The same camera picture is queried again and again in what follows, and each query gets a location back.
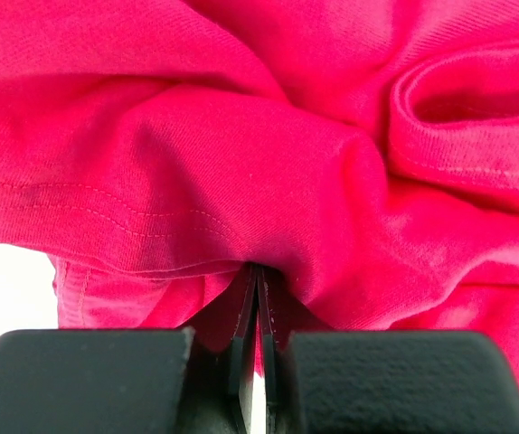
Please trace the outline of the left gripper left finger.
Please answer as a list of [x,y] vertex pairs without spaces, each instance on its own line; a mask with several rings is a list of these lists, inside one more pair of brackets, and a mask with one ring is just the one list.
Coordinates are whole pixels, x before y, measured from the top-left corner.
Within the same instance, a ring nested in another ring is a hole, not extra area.
[[180,327],[0,336],[0,433],[247,433],[256,271]]

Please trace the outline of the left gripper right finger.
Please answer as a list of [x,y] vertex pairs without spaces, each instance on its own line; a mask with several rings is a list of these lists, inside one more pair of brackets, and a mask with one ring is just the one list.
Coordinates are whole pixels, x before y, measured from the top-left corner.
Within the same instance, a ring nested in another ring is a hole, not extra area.
[[519,433],[519,389],[465,331],[338,331],[257,271],[269,433]]

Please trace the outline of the red t shirt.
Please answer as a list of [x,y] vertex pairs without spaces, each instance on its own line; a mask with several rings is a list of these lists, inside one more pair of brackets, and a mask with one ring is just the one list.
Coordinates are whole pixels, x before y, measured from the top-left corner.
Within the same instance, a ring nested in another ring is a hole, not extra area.
[[0,243],[62,328],[171,328],[247,262],[519,382],[519,1],[0,1]]

